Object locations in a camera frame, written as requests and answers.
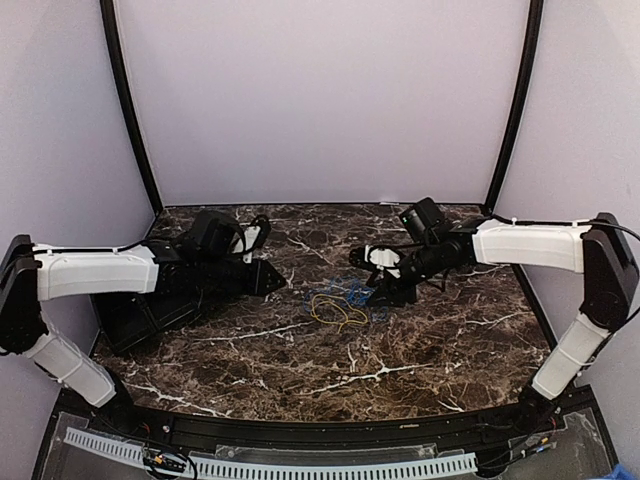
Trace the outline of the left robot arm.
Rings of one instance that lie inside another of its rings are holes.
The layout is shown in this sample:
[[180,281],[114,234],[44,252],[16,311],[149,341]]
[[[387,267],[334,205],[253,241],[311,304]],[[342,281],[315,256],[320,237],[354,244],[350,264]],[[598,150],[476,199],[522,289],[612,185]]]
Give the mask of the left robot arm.
[[187,303],[209,298],[264,297],[286,280],[254,253],[271,225],[264,215],[243,227],[218,211],[201,211],[170,240],[143,239],[122,247],[54,247],[26,234],[14,237],[1,262],[1,353],[31,359],[101,412],[120,436],[141,427],[140,412],[118,376],[87,356],[42,312],[45,301],[96,295],[132,297],[124,319],[169,324]]

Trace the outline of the black front rail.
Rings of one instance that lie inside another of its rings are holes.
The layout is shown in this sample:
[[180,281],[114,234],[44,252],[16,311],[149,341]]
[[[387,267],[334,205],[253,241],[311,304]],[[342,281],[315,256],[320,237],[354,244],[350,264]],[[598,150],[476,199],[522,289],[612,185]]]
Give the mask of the black front rail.
[[548,419],[525,430],[513,424],[520,413],[517,404],[413,419],[338,423],[234,420],[140,406],[132,415],[138,437],[182,452],[213,452],[220,446],[328,451],[434,444],[439,451],[477,451],[482,460],[500,463],[509,449],[549,432],[559,446],[576,455],[616,460],[590,387],[571,389],[556,408]]

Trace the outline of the black frame post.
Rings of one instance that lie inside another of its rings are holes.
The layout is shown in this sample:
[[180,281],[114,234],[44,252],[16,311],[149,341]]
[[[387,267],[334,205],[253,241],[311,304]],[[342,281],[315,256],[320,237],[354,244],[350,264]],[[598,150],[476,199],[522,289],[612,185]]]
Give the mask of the black frame post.
[[488,213],[493,213],[496,209],[515,148],[535,64],[543,11],[543,0],[531,0],[529,2],[521,58],[512,101],[495,168],[483,203],[484,210]]
[[116,3],[112,0],[100,0],[99,6],[112,76],[129,143],[146,197],[153,214],[158,216],[164,210],[164,205],[152,172],[129,84],[116,18]]

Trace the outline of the black compartment tray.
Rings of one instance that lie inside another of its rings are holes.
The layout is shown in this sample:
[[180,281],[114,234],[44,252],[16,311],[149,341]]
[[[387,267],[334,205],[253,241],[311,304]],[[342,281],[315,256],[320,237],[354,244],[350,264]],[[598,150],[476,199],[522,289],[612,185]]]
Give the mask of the black compartment tray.
[[101,332],[110,350],[121,356],[159,333],[195,320],[202,302],[189,295],[131,292],[90,296]]

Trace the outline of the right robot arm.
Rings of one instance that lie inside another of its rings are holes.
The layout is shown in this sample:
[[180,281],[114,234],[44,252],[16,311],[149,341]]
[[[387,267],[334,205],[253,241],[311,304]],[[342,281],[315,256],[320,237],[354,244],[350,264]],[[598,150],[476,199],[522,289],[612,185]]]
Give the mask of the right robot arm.
[[498,215],[450,220],[425,198],[400,213],[411,241],[350,251],[352,266],[370,272],[370,306],[405,306],[417,286],[459,267],[517,264],[566,270],[583,277],[576,318],[522,389],[510,424],[521,434],[545,422],[574,378],[622,327],[638,316],[632,303],[639,265],[626,240],[631,230],[602,212],[593,219],[539,221]]

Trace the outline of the left black frame post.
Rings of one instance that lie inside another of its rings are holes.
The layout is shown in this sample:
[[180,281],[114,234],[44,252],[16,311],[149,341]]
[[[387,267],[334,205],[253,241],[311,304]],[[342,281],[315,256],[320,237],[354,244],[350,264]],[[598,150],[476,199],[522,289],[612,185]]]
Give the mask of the left black frame post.
[[129,84],[116,18],[116,3],[112,0],[100,0],[99,6],[112,76],[129,143],[146,197],[153,214],[158,216],[164,210],[164,205],[152,172]]

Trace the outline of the blue object at corner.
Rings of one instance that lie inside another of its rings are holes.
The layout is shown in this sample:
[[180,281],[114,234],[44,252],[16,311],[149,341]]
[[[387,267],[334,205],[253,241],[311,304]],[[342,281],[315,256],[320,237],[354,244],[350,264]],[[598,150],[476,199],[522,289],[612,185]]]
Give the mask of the blue object at corner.
[[639,480],[639,477],[622,464],[616,464],[613,470],[606,475],[610,480]]

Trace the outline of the right black frame post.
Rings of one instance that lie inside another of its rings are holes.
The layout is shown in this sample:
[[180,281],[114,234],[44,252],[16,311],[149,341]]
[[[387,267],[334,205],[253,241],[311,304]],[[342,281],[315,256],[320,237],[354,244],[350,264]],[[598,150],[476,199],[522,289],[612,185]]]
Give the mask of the right black frame post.
[[493,213],[496,209],[515,148],[535,64],[543,11],[543,0],[531,0],[529,2],[521,58],[512,101],[495,168],[483,203],[484,210],[488,213]]

